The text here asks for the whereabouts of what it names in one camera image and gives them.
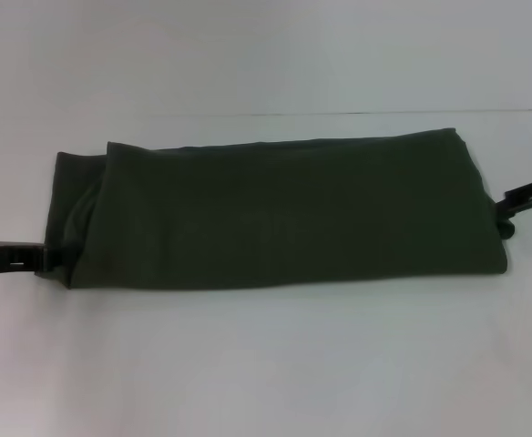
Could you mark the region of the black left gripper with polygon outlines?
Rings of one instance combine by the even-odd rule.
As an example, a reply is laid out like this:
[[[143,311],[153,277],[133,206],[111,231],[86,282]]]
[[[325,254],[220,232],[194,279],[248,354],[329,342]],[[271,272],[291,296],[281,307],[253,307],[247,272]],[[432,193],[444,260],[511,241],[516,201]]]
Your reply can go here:
[[[0,273],[68,270],[69,248],[0,242]]]

